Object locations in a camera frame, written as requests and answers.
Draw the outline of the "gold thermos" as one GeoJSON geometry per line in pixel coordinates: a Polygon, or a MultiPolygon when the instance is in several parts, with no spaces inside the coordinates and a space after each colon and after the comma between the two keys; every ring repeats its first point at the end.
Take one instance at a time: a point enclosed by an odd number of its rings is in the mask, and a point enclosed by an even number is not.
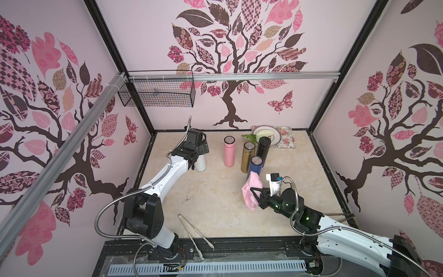
{"type": "Polygon", "coordinates": [[[242,149],[242,161],[241,161],[241,171],[243,173],[248,173],[250,160],[254,156],[256,150],[256,145],[253,142],[246,142],[242,149]]]}

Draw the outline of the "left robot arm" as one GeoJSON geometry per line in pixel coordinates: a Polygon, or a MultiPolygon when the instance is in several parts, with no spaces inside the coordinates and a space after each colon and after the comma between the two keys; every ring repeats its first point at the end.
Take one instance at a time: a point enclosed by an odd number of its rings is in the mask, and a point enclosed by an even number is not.
{"type": "Polygon", "coordinates": [[[207,153],[209,147],[206,134],[195,128],[188,130],[180,144],[167,154],[166,166],[141,187],[141,193],[125,199],[125,229],[152,240],[161,248],[174,248],[177,235],[164,225],[162,202],[179,178],[195,169],[198,158],[207,153]]]}

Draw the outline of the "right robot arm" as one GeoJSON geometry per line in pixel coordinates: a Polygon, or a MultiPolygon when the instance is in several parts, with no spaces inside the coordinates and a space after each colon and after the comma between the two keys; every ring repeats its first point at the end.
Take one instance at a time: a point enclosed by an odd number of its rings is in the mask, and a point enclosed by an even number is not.
{"type": "Polygon", "coordinates": [[[346,226],[305,206],[293,188],[276,194],[270,188],[250,191],[260,208],[271,208],[288,218],[291,228],[303,237],[303,250],[310,255],[335,256],[381,277],[430,276],[411,244],[399,235],[388,238],[346,226]]]}

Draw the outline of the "pink towel cloth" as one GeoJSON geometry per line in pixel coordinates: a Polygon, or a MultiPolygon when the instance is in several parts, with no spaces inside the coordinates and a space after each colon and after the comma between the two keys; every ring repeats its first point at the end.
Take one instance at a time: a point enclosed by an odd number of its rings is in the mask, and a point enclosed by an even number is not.
{"type": "Polygon", "coordinates": [[[259,206],[258,200],[251,189],[263,189],[263,183],[256,172],[250,172],[245,185],[242,187],[243,199],[250,212],[259,206]]]}

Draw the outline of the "blue thermos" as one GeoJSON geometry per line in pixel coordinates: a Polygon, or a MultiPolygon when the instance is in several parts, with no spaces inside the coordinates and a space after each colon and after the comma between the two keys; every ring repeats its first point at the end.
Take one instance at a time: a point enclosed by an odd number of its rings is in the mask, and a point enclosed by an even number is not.
{"type": "Polygon", "coordinates": [[[261,170],[263,168],[263,163],[264,161],[261,156],[253,156],[250,159],[247,179],[249,179],[252,172],[256,173],[257,175],[260,175],[261,170]]]}

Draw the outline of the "white thermos black lid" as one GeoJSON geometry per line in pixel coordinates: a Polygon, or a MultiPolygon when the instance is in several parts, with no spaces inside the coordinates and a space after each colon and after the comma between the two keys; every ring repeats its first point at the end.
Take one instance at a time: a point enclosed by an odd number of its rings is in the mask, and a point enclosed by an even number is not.
{"type": "Polygon", "coordinates": [[[205,155],[200,155],[195,162],[195,170],[198,172],[204,172],[207,169],[207,163],[205,155]]]}

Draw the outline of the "pink thermos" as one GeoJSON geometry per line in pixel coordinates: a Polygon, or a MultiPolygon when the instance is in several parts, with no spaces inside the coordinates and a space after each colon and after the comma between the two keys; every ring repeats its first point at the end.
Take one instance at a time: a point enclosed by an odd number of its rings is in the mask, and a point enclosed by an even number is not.
{"type": "Polygon", "coordinates": [[[235,164],[235,138],[233,136],[226,136],[224,142],[224,165],[226,167],[233,167],[235,164]]]}

